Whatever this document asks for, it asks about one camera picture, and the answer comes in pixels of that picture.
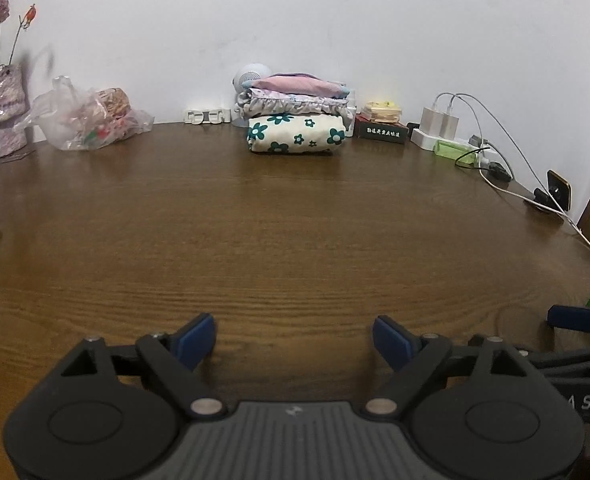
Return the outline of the black phone on stand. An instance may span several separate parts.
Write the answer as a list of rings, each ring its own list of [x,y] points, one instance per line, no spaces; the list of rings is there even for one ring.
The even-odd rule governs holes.
[[[545,214],[566,217],[572,204],[572,186],[560,174],[550,169],[546,173],[545,188],[535,188],[530,198],[524,202]]]

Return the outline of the white power strip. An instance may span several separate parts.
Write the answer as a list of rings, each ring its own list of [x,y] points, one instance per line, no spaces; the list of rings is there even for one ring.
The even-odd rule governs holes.
[[[458,145],[461,148],[464,148],[465,151],[473,150],[477,148],[476,144],[470,144],[470,142],[465,141],[463,139],[444,139],[441,136],[431,136],[428,133],[423,132],[419,128],[414,128],[411,132],[410,141],[416,145],[418,148],[424,151],[434,151],[435,145],[438,142],[446,142],[447,144],[451,145]]]

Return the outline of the knitted vase with flowers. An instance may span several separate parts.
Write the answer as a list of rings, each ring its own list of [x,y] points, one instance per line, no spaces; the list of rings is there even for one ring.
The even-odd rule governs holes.
[[[0,50],[1,26],[10,20],[9,0],[0,0]],[[26,148],[26,134],[16,128],[16,124],[28,111],[28,99],[25,92],[24,76],[21,64],[15,62],[18,40],[27,32],[37,18],[37,6],[33,3],[18,16],[13,41],[8,58],[0,56],[0,159],[10,157]]]

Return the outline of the white round lamp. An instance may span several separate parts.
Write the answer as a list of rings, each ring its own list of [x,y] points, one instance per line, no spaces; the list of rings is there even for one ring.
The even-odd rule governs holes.
[[[232,79],[235,91],[235,101],[231,110],[232,125],[237,128],[247,126],[247,119],[243,114],[243,103],[245,101],[247,88],[245,84],[251,81],[268,77],[272,74],[271,69],[261,63],[246,64],[237,71]]]

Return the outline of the clear plastic bag with snacks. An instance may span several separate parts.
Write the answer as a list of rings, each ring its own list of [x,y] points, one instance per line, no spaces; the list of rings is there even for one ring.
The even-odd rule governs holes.
[[[149,132],[153,122],[152,115],[132,108],[120,88],[82,90],[68,76],[59,76],[50,91],[33,100],[12,131],[37,127],[60,151],[95,151]]]

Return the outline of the yellow round container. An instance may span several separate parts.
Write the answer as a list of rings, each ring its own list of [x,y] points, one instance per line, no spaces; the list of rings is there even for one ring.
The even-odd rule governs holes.
[[[370,101],[362,108],[361,114],[369,122],[383,122],[383,124],[398,124],[401,119],[401,108],[391,101]]]

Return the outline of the black box with text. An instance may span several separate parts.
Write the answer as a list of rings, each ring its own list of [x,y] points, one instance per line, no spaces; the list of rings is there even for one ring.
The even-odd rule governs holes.
[[[405,144],[409,129],[404,125],[390,122],[372,122],[359,114],[355,118],[353,135],[359,139]]]

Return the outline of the white charger adapters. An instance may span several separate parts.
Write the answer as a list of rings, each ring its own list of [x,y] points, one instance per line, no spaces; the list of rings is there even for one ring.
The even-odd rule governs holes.
[[[433,108],[423,108],[420,130],[428,136],[439,136],[441,139],[454,140],[458,126],[458,117],[438,112]]]

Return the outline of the green rectangular device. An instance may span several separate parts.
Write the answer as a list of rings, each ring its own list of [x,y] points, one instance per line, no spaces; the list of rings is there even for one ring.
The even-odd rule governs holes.
[[[447,158],[460,165],[474,166],[477,160],[477,150],[467,143],[454,142],[450,140],[437,140],[433,146],[433,153],[436,156]]]

